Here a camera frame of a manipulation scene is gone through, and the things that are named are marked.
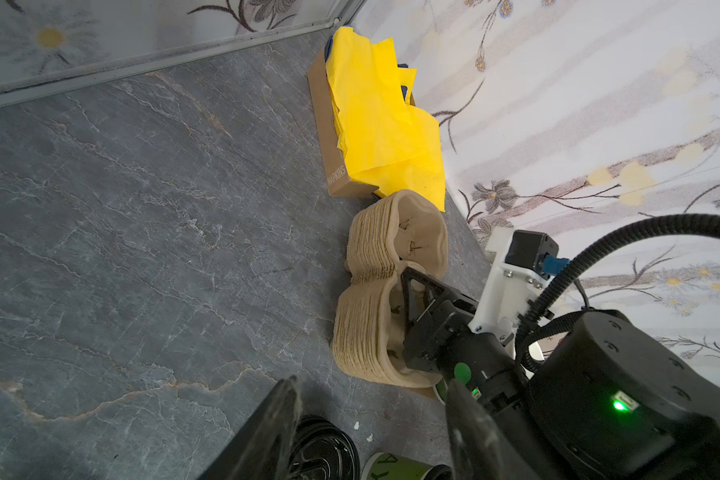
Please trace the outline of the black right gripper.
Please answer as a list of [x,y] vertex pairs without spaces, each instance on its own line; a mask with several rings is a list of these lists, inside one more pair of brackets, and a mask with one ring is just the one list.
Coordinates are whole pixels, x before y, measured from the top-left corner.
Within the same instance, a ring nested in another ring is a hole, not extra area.
[[406,333],[403,358],[406,366],[437,372],[437,360],[446,345],[466,329],[477,310],[477,301],[413,267],[401,275]]

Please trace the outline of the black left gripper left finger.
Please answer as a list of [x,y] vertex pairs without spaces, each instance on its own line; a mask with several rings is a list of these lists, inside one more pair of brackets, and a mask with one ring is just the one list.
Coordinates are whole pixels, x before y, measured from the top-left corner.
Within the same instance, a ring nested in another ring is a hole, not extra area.
[[301,412],[296,377],[278,381],[199,479],[285,479]]

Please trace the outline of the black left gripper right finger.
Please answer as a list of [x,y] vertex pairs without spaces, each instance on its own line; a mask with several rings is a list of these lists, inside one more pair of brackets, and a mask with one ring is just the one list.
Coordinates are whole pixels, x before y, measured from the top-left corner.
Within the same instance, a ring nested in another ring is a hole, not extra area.
[[552,455],[522,410],[493,416],[451,380],[445,404],[455,479],[550,479]]

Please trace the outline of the green paper coffee cup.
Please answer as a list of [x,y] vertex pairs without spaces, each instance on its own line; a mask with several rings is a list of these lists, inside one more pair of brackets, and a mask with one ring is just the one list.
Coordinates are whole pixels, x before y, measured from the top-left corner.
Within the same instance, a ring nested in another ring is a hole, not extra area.
[[361,480],[451,480],[452,478],[452,469],[447,465],[429,465],[387,452],[372,455],[360,475]]

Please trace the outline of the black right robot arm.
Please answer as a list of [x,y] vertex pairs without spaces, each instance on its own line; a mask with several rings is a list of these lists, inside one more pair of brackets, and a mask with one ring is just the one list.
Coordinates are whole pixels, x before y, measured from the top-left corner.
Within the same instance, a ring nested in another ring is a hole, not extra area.
[[553,310],[609,254],[674,235],[720,240],[720,216],[641,220],[572,259],[499,228],[479,299],[402,272],[405,364],[447,384],[446,478],[720,479],[720,387],[617,310]]

